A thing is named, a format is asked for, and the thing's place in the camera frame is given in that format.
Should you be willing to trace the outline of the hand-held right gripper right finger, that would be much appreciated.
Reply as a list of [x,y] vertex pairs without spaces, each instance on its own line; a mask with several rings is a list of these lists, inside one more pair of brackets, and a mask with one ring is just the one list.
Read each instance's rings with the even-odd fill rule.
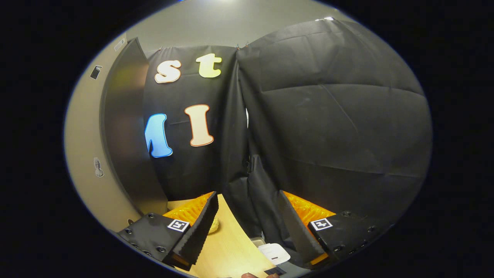
[[283,190],[279,211],[304,267],[311,270],[338,264],[381,235],[377,220],[349,211],[334,213]]

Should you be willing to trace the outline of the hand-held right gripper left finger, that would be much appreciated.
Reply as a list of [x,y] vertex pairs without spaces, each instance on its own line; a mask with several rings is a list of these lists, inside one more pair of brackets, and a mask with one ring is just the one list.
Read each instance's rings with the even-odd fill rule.
[[118,239],[161,263],[189,271],[196,264],[219,208],[217,192],[164,215],[148,213],[118,232]]

